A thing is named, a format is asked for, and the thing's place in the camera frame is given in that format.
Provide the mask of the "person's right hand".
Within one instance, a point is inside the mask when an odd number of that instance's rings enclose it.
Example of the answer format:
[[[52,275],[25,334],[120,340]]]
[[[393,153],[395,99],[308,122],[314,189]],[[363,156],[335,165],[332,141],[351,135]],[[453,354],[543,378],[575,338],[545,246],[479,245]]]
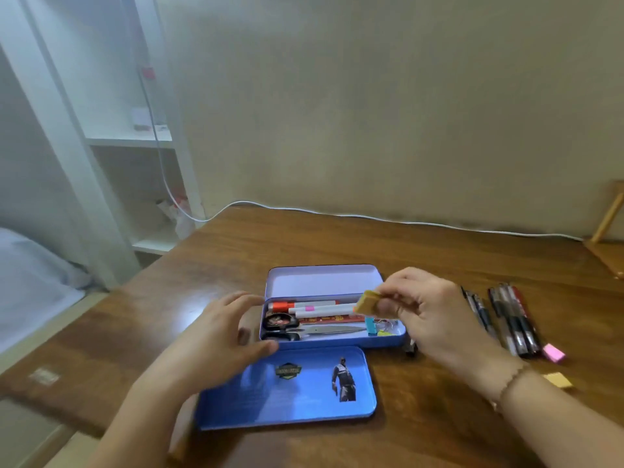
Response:
[[[483,373],[512,356],[477,322],[459,286],[416,267],[407,267],[376,288],[384,298],[401,300],[399,319],[419,351],[482,392]]]

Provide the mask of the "person's left hand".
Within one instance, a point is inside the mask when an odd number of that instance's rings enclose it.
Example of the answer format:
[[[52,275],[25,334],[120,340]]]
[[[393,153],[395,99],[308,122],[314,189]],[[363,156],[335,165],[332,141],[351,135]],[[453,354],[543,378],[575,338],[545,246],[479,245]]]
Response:
[[[244,291],[212,301],[146,374],[173,380],[193,394],[227,382],[244,371],[238,369],[239,346],[255,343],[241,320],[263,302],[262,296]]]

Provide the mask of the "yellow eraser block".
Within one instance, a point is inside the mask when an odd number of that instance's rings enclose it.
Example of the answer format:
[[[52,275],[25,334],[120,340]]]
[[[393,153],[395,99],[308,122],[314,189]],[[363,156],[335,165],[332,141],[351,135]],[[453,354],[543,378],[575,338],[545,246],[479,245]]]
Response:
[[[383,298],[384,296],[376,291],[366,290],[355,304],[353,313],[377,318],[381,315],[378,305]]]

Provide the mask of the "person's left forearm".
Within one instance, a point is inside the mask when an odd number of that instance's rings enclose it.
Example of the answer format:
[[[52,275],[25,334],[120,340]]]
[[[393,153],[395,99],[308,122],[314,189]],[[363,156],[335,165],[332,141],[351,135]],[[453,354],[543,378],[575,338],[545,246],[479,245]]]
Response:
[[[193,396],[173,380],[139,377],[85,468],[167,468],[176,420]]]

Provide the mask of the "person's right forearm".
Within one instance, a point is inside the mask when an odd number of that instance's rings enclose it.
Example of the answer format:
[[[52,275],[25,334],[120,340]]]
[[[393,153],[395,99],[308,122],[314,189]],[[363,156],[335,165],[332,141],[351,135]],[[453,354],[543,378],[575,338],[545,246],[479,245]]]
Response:
[[[548,468],[624,468],[624,427],[528,366],[496,361],[482,392]]]

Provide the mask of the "blue pencil case lid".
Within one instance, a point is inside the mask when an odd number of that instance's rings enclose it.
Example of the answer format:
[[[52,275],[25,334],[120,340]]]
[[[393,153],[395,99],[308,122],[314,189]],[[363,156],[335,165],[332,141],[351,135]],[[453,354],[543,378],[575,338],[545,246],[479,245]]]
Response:
[[[203,391],[194,419],[213,431],[366,418],[377,405],[361,348],[284,349]]]

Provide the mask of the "red patterned ruler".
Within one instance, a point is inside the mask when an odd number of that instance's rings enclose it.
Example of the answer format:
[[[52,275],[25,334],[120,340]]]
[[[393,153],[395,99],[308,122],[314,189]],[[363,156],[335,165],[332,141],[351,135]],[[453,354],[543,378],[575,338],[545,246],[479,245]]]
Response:
[[[355,324],[364,323],[365,317],[359,314],[346,314],[338,316],[318,316],[312,318],[298,318],[301,325],[304,324]]]

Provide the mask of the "white marker with orange cap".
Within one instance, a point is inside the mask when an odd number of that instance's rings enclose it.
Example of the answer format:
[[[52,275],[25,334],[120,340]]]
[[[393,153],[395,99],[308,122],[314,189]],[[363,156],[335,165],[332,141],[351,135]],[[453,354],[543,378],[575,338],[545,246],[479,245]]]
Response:
[[[316,307],[338,305],[337,300],[323,301],[273,301],[268,304],[268,310],[272,313],[296,313],[298,308],[304,311],[313,311]]]

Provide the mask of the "white marker with pink band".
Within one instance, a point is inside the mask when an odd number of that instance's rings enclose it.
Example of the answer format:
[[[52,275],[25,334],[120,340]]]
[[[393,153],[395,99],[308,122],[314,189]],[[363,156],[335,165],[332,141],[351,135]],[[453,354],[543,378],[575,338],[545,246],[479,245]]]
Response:
[[[288,310],[288,314],[293,315],[297,319],[324,318],[354,314],[355,308],[355,303],[333,305],[306,305],[292,307]]]

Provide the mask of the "blue tin pencil case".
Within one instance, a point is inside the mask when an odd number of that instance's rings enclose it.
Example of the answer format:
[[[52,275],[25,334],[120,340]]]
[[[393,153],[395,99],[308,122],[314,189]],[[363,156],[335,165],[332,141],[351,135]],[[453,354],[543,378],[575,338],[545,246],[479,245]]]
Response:
[[[378,269],[369,264],[275,267],[268,274],[261,323],[265,316],[277,314],[268,310],[270,302],[337,300],[339,304],[357,303],[364,291],[373,290],[382,282]],[[367,331],[363,330],[310,336],[300,341],[277,341],[280,349],[284,350],[339,346],[398,347],[407,335],[401,322],[399,330],[400,333],[393,336],[369,337]]]

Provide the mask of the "red and black pen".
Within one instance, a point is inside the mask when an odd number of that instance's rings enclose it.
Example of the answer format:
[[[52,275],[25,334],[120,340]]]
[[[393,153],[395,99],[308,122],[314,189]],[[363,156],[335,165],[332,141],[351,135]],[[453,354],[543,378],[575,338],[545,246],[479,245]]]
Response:
[[[524,333],[528,354],[532,357],[537,357],[542,353],[542,343],[539,338],[539,333],[537,332],[534,323],[529,318],[519,295],[516,293],[516,288],[510,284],[504,284],[503,289],[507,291],[512,312],[515,315],[516,320],[519,321],[520,328]]]

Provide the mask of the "crumpled plastic bag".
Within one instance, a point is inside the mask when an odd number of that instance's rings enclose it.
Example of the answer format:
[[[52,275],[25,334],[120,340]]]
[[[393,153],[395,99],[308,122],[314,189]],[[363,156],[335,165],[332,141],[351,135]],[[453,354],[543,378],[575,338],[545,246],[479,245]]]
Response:
[[[174,195],[173,199],[162,198],[154,204],[174,224],[174,231],[180,240],[188,238],[195,231],[187,196]]]

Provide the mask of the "small sticker label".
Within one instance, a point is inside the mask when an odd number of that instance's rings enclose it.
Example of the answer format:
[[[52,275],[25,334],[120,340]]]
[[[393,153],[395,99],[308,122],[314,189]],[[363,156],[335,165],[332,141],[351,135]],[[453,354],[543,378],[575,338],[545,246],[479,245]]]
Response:
[[[47,368],[37,368],[32,373],[30,373],[28,378],[36,382],[37,384],[49,387],[54,383],[58,382],[58,380],[60,379],[60,375]]]

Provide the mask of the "white bed mattress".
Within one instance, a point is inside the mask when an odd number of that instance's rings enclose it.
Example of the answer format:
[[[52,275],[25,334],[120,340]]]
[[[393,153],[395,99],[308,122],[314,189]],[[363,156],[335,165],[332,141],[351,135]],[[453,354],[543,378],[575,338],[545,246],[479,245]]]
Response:
[[[82,268],[0,228],[0,354],[79,302],[95,283]]]

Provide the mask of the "white shelf unit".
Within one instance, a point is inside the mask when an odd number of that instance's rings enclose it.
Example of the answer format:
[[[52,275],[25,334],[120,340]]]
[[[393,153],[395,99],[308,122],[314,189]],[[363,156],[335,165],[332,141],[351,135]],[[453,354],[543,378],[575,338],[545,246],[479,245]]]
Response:
[[[172,80],[156,0],[0,0],[0,227],[107,289],[171,251],[155,201],[204,218]]]

